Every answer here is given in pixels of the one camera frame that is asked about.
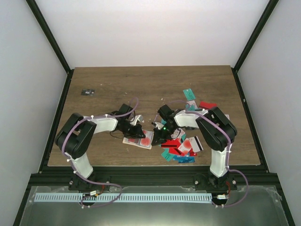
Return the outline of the white card red circle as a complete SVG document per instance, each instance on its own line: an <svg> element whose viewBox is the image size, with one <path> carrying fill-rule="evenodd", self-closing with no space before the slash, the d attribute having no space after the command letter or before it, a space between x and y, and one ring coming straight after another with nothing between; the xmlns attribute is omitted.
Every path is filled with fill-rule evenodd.
<svg viewBox="0 0 301 226"><path fill-rule="evenodd" d="M151 146L151 139L149 137L143 138L140 140L140 145L145 148L149 148Z"/></svg>

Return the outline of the beige card holder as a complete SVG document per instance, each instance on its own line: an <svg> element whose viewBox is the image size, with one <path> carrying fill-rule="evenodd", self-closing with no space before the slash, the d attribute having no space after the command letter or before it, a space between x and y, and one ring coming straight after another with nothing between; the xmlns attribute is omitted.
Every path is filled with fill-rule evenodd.
<svg viewBox="0 0 301 226"><path fill-rule="evenodd" d="M153 140L154 132L143 129L143 133L145 135L145 138L123 138L122 143L150 150L152 148L151 143Z"/></svg>

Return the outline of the red card black stripe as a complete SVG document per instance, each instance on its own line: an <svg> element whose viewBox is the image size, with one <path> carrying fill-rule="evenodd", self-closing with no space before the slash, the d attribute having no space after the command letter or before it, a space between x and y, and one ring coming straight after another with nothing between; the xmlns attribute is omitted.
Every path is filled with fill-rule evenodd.
<svg viewBox="0 0 301 226"><path fill-rule="evenodd" d="M180 145L181 145L181 142L178 139L174 139L174 140L168 140L165 143L161 144L160 146L162 148L178 149L178 147Z"/></svg>

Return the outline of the red VIP card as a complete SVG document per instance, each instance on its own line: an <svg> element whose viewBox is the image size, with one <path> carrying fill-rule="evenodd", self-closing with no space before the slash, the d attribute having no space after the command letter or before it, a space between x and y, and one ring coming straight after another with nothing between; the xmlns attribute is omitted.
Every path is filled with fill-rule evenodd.
<svg viewBox="0 0 301 226"><path fill-rule="evenodd" d="M129 143L134 143L134 144L139 144L140 143L140 139L138 138L138 139L128 139L128 142Z"/></svg>

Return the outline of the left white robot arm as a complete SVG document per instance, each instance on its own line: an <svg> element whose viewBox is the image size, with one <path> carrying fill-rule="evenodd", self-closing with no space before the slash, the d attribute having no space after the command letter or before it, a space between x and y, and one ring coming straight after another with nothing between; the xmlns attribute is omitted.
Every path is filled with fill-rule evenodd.
<svg viewBox="0 0 301 226"><path fill-rule="evenodd" d="M91 190L96 185L96 178L91 175L93 167L87 156L87 149L94 134L118 130L126 138L145 138L140 125L142 115L136 115L131 120L129 116L130 113L97 117L73 113L55 137L55 144L71 162L73 172L81 177L79 184L85 190Z"/></svg>

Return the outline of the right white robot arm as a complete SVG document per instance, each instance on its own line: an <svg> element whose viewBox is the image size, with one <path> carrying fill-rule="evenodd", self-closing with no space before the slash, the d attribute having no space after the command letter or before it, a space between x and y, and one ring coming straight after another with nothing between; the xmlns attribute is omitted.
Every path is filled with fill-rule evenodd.
<svg viewBox="0 0 301 226"><path fill-rule="evenodd" d="M224 175L229 170L231 144L238 134L236 127L217 106L204 111L172 110L168 105L158 110L159 116L166 122L154 122L154 137L151 145L161 145L172 139L179 128L197 128L212 150L209 177L210 186L219 190L226 184Z"/></svg>

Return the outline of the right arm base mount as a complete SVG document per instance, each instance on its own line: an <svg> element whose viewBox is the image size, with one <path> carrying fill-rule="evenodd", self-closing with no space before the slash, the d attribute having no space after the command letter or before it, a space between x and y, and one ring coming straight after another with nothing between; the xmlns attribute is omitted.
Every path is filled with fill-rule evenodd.
<svg viewBox="0 0 301 226"><path fill-rule="evenodd" d="M226 173L224 176L218 178L211 172L208 174L196 174L193 177L193 182L196 190L206 190L207 192L225 192L230 190L237 190L237 185L232 181L235 178L232 174Z"/></svg>

